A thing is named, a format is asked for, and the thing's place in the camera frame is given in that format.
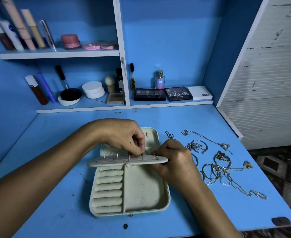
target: jewelry box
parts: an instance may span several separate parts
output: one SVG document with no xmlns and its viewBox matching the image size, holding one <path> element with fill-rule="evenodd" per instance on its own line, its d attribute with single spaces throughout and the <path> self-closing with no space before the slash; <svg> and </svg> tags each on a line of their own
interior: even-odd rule
<svg viewBox="0 0 291 238">
<path fill-rule="evenodd" d="M 132 215 L 162 211 L 170 203 L 168 184 L 149 164 L 165 163 L 166 157 L 151 155 L 159 148 L 154 128 L 141 128 L 145 135 L 142 156 L 103 144 L 100 157 L 87 165 L 97 167 L 89 200 L 91 213 L 96 217 Z"/>
</svg>

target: small glass bottle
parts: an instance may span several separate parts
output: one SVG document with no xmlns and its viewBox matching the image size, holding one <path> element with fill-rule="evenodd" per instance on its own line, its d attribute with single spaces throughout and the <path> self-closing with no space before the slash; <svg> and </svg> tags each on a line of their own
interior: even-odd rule
<svg viewBox="0 0 291 238">
<path fill-rule="evenodd" d="M 163 89 L 164 88 L 165 77 L 163 76 L 163 71 L 158 71 L 158 77 L 155 79 L 155 88 Z"/>
</svg>

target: blue desk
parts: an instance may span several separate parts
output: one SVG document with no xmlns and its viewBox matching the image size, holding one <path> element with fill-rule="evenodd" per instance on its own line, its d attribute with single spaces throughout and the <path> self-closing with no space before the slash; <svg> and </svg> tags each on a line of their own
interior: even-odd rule
<svg viewBox="0 0 291 238">
<path fill-rule="evenodd" d="M 82 124 L 102 118 L 130 118 L 140 127 L 153 127 L 160 141 L 165 131 L 186 145 L 198 136 L 183 136 L 184 129 L 194 130 L 219 143 L 230 144 L 232 167 L 242 167 L 245 160 L 254 169 L 231 171 L 232 178 L 247 192 L 265 193 L 268 200 L 245 196 L 232 187 L 217 182 L 210 186 L 218 202 L 239 230 L 275 227 L 273 217 L 285 216 L 291 221 L 291 210 L 256 162 L 240 143 L 213 105 L 187 107 L 141 108 L 126 110 L 88 111 L 39 114 L 0 164 L 0 177 L 51 148 Z M 199 168 L 213 163 L 218 145 L 206 141 L 208 151 L 197 154 Z M 56 186 L 14 237 L 175 237 L 200 233 L 198 225 L 180 194 L 171 189 L 171 203 L 163 212 L 142 215 L 95 218 L 89 211 L 89 197 L 94 168 L 86 164 L 99 156 L 100 147 L 89 152 Z"/>
</svg>

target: nudes palette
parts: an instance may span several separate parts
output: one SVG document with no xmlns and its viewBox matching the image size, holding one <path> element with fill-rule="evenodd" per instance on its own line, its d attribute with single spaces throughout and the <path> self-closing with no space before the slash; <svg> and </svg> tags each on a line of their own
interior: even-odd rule
<svg viewBox="0 0 291 238">
<path fill-rule="evenodd" d="M 135 101 L 165 101 L 164 89 L 136 88 L 134 92 Z"/>
</svg>

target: pink jar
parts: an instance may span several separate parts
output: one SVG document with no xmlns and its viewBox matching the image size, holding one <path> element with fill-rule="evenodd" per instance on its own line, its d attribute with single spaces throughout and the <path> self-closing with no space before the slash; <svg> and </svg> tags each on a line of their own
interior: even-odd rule
<svg viewBox="0 0 291 238">
<path fill-rule="evenodd" d="M 80 41 L 76 34 L 63 34 L 61 35 L 61 39 L 66 50 L 80 48 Z"/>
</svg>

